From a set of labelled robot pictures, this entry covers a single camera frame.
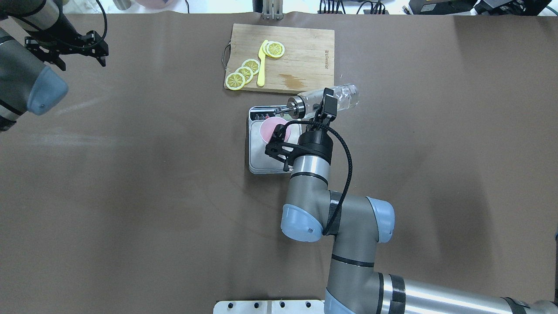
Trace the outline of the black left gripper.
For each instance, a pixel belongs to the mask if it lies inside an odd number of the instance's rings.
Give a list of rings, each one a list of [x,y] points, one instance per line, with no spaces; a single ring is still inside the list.
[[[26,37],[24,47],[41,62],[48,62],[62,71],[66,71],[66,63],[61,54],[89,55],[103,67],[109,55],[109,46],[98,32],[78,33],[66,17],[40,18],[39,43],[32,37]]]

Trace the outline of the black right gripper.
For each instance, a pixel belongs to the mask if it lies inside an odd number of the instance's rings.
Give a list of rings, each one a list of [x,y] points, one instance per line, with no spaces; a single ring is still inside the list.
[[[274,127],[268,143],[264,147],[265,172],[292,172],[295,159],[305,156],[317,156],[331,164],[333,140],[328,135],[331,131],[330,123],[337,116],[337,98],[331,88],[323,90],[323,97],[319,104],[312,107],[314,113],[312,121],[290,121],[288,126],[301,124],[309,129],[297,137],[289,138],[288,128],[283,124]]]

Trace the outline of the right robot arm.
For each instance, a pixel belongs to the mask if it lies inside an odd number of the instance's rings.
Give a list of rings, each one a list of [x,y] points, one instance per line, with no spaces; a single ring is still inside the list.
[[[557,301],[527,304],[453,290],[374,270],[378,243],[391,240],[395,212],[390,203],[349,195],[353,164],[347,144],[330,127],[337,113],[355,107],[354,84],[302,92],[285,109],[265,154],[291,171],[281,231],[296,241],[333,236],[323,301],[326,314],[555,314]]]

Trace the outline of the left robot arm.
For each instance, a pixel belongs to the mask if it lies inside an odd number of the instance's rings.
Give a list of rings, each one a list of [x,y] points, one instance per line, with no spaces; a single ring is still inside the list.
[[[62,55],[82,55],[106,65],[108,21],[103,34],[77,32],[61,0],[3,0],[1,20],[12,18],[28,36],[21,44],[6,30],[0,38],[0,129],[8,131],[25,113],[40,116],[68,93],[67,83],[51,68],[65,70]]]

